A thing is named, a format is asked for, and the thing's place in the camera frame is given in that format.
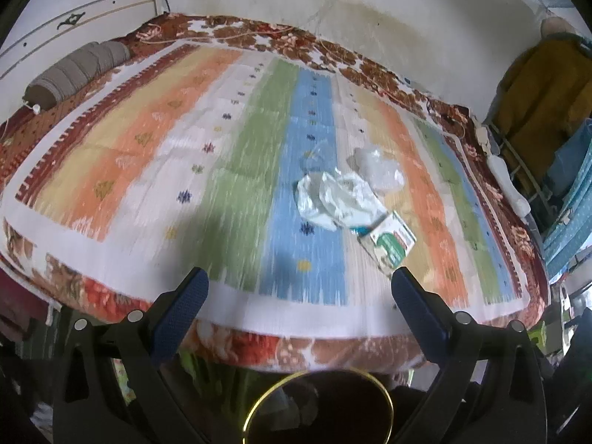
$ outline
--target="silver screw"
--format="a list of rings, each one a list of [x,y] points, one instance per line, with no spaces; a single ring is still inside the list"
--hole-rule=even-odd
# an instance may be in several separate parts
[[[512,322],[510,322],[510,326],[516,332],[522,332],[525,329],[524,324],[519,320],[513,320]]]
[[[127,314],[127,319],[130,322],[138,322],[142,317],[144,317],[144,313],[141,310],[132,310]]]
[[[473,320],[470,314],[467,314],[463,311],[457,312],[456,314],[454,314],[454,317],[457,319],[458,323],[463,324],[464,326],[470,324]]]
[[[76,322],[74,322],[74,329],[76,329],[76,330],[82,330],[86,326],[87,326],[86,319],[78,319]]]

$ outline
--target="crumpled plastic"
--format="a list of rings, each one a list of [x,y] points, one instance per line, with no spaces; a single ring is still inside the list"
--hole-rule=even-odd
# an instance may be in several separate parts
[[[372,228],[388,213],[357,173],[312,172],[298,182],[300,215],[327,230]]]
[[[356,148],[353,158],[360,177],[368,182],[373,191],[380,194],[396,192],[405,186],[405,176],[399,162],[384,158],[379,147]]]

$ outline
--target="bed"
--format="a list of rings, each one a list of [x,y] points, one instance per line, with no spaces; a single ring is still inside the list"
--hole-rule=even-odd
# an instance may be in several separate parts
[[[293,27],[165,14],[119,40],[126,65],[7,128],[0,259],[23,286],[117,322],[196,265],[211,280],[183,343],[196,355],[275,372],[409,368],[422,357],[389,279],[293,197],[319,145],[328,169],[348,169],[372,144],[406,175],[384,203],[417,237],[404,264],[425,289],[482,323],[540,318],[543,261],[468,109]]]

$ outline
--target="multicolored bedspread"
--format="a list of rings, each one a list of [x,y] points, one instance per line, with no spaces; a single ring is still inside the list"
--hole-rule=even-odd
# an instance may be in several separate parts
[[[149,30],[178,40],[127,37],[130,65],[4,142],[13,275],[116,321],[200,266],[210,292],[184,345],[203,356],[408,366],[420,353],[388,278],[352,233],[303,221],[294,200],[311,155],[346,170],[356,147],[379,145],[406,175],[384,203],[417,236],[404,264],[425,289],[480,322],[538,319],[541,258],[464,109],[300,30],[176,15]]]

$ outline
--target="clear plastic bag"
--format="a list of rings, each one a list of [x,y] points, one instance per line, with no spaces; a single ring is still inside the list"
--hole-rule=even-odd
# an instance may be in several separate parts
[[[405,186],[405,176],[399,162],[384,158],[380,148],[356,148],[353,158],[357,165],[357,173],[368,182],[374,192],[396,192]]]

